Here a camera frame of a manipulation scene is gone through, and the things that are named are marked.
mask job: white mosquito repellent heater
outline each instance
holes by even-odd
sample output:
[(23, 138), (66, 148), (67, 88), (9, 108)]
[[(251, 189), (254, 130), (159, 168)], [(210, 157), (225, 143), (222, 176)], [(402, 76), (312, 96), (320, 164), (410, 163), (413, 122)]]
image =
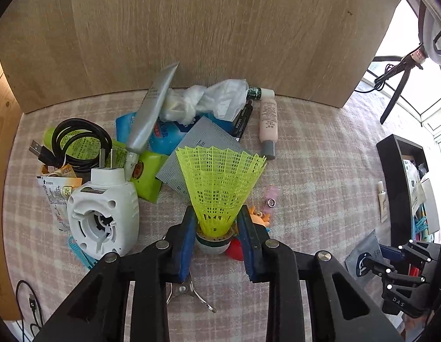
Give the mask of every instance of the white mosquito repellent heater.
[(138, 238), (140, 212), (137, 190), (125, 180), (124, 169), (100, 167), (91, 170), (91, 181), (76, 188), (68, 199), (70, 230), (80, 248), (95, 259), (108, 252), (128, 253)]

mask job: window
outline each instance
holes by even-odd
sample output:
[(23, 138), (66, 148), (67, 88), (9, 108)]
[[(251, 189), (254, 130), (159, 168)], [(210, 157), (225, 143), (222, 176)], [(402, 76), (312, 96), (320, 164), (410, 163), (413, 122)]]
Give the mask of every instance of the window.
[[(396, 8), (390, 27), (377, 50), (377, 56), (404, 56), (415, 50), (420, 44), (418, 40), (418, 17), (406, 0), (401, 0)], [(384, 74), (387, 62), (372, 62), (369, 70), (377, 76)], [(413, 68), (410, 72), (401, 97), (420, 115), (441, 99), (441, 67), (427, 58), (422, 64), (423, 70)], [(394, 89), (401, 80), (402, 73), (387, 81), (390, 87), (385, 92), (393, 95)]]
[[(418, 9), (419, 0), (410, 1), (415, 1), (413, 6)], [(408, 1), (401, 0), (376, 56), (402, 57), (415, 50), (419, 43), (418, 17)], [(363, 80), (372, 84), (374, 79), (384, 74), (387, 64), (388, 62), (372, 62)], [(424, 61), (422, 67), (423, 70), (413, 68), (410, 71), (398, 104), (431, 132), (441, 149), (441, 67), (430, 58)], [(402, 73), (389, 79), (383, 93), (392, 97), (401, 77)]]

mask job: wooden wall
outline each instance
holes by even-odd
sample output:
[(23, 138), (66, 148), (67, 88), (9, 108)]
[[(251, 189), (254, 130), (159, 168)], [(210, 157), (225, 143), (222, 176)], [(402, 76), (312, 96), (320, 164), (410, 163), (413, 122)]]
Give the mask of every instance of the wooden wall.
[(8, 158), (22, 114), (0, 65), (0, 316), (4, 320), (20, 319), (3, 248), (2, 200)]
[(148, 88), (251, 86), (342, 107), (399, 0), (14, 0), (0, 59), (21, 109)]

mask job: orange toy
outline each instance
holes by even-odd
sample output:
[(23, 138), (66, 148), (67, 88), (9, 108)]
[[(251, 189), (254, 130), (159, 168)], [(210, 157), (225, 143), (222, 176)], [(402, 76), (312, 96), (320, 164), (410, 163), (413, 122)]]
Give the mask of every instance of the orange toy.
[(270, 226), (270, 214), (262, 214), (260, 211), (255, 212), (255, 206), (253, 205), (249, 208), (249, 214), (251, 215), (251, 219), (253, 223), (263, 225), (264, 227)]

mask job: table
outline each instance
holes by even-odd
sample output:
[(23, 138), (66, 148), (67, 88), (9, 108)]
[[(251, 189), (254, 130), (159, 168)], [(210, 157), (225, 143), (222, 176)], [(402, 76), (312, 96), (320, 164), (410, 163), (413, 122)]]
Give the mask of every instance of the table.
[[(115, 118), (137, 109), (143, 96), (142, 91), (131, 91), (88, 97), (34, 111), (21, 119), (5, 182), (5, 254), (13, 286), (21, 278), (33, 285), (45, 320), (87, 269), (70, 252), (67, 235), (53, 227), (46, 197), (36, 184), (40, 163), (28, 152), (30, 141), (41, 141), (46, 128), (69, 117), (96, 122), (114, 137)], [(376, 189), (377, 181), (384, 177), (375, 144), (391, 133), (424, 147), (429, 169), (440, 171), (434, 178), (439, 179), (441, 186), (441, 155), (432, 136), (399, 106), (393, 109), (384, 126), (379, 124), (388, 101), (385, 95), (376, 92), (354, 93), (343, 109), (337, 109), (277, 97), (277, 159), (268, 162), (246, 201), (260, 207), (270, 184), (281, 189), (271, 218), (271, 237), (300, 252), (329, 250), (340, 262), (373, 229), (381, 243), (390, 244), (390, 221), (381, 224), (379, 217)], [(252, 152), (260, 149), (258, 108), (255, 102), (241, 140)], [(438, 184), (434, 186), (438, 200)], [(160, 239), (170, 225), (180, 222), (187, 203), (167, 186), (162, 188), (157, 204), (140, 199), (141, 225), (133, 251)], [(210, 313), (190, 297), (173, 300), (168, 306), (172, 341), (264, 340), (266, 284), (250, 283), (242, 262), (224, 255), (204, 255), (197, 249), (191, 273), (198, 292), (216, 307), (217, 313)], [(368, 284), (366, 291), (381, 303), (378, 278)], [(27, 292), (21, 292), (25, 319), (31, 321), (27, 298)], [(308, 322), (306, 297), (303, 304)]]

